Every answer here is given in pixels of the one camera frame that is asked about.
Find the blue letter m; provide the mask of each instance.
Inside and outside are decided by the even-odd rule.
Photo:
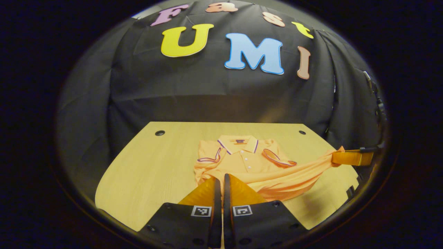
[[[246,58],[249,66],[256,69],[258,63],[264,57],[264,63],[261,69],[266,73],[283,74],[284,70],[280,63],[280,47],[283,45],[281,41],[265,38],[258,47],[252,43],[245,34],[229,33],[226,37],[231,40],[231,54],[229,61],[225,63],[225,67],[231,69],[243,69],[246,64],[241,61],[241,54]]]

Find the polo shirt collar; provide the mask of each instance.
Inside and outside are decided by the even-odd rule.
[[[247,144],[243,148],[237,148],[233,145],[232,140],[248,140]],[[257,151],[258,139],[253,136],[227,136],[221,135],[217,140],[220,145],[226,149],[229,154],[234,154],[240,150],[249,151],[255,153]]]

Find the table top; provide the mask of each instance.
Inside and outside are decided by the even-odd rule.
[[[160,130],[164,135],[156,136]],[[194,163],[199,141],[220,135],[272,138],[298,164],[334,149],[303,124],[150,122],[106,170],[97,187],[96,207],[140,231],[163,203],[178,203],[197,186]],[[283,203],[311,229],[343,205],[346,190],[358,186],[357,176],[350,165],[329,168],[309,191]]]

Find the yellow letter u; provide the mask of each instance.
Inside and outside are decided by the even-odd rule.
[[[206,23],[192,26],[196,30],[194,43],[184,47],[179,46],[179,38],[186,27],[175,27],[163,31],[162,54],[168,57],[181,57],[200,52],[206,46],[209,29],[213,27],[214,25]]]

